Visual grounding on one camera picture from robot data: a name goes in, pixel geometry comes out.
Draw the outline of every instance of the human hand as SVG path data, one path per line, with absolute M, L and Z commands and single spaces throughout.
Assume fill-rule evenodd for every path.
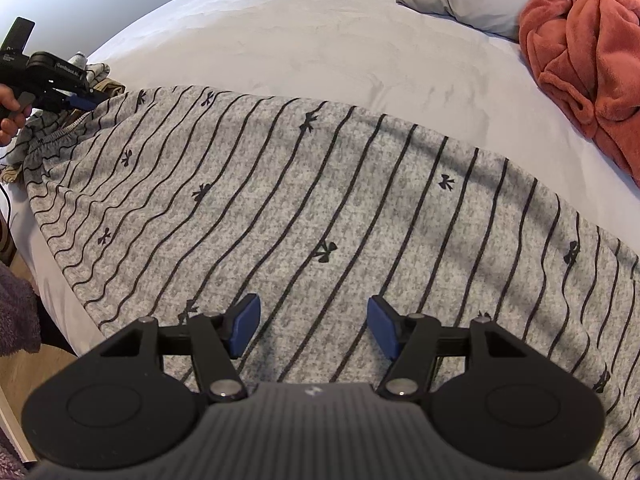
M 20 103 L 15 98 L 14 92 L 3 84 L 0 84 L 0 104 L 12 112 L 20 110 Z M 11 142 L 18 130 L 24 127 L 24 123 L 30 115 L 31 105 L 28 105 L 11 119 L 4 118 L 0 121 L 0 146 L 6 146 Z

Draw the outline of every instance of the coral blanket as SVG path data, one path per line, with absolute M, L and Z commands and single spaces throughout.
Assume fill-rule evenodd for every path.
M 533 77 L 640 186 L 640 0 L 529 0 L 520 47 Z

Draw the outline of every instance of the silver bolt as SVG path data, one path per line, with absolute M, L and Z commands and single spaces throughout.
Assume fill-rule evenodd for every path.
M 220 379 L 211 383 L 209 390 L 219 397 L 233 397 L 242 391 L 242 384 L 233 379 Z
M 391 379 L 385 388 L 392 394 L 397 396 L 412 395 L 418 391 L 418 384 L 411 379 Z

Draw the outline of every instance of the white bed sheet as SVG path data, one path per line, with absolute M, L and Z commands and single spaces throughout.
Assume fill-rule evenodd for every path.
M 174 0 L 90 61 L 129 89 L 202 84 L 386 112 L 498 152 L 640 253 L 640 191 L 536 87 L 520 49 L 394 0 Z M 12 232 L 44 303 L 84 352 L 100 334 L 12 190 Z

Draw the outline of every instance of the gray striped garment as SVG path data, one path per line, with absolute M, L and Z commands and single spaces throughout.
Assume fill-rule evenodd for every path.
M 377 383 L 373 294 L 449 326 L 488 315 L 598 392 L 593 466 L 640 474 L 638 256 L 502 156 L 358 107 L 203 87 L 57 127 L 25 134 L 31 208 L 104 335 L 255 292 L 248 385 Z M 166 368 L 193 382 L 187 358 Z M 444 360 L 437 382 L 461 371 Z

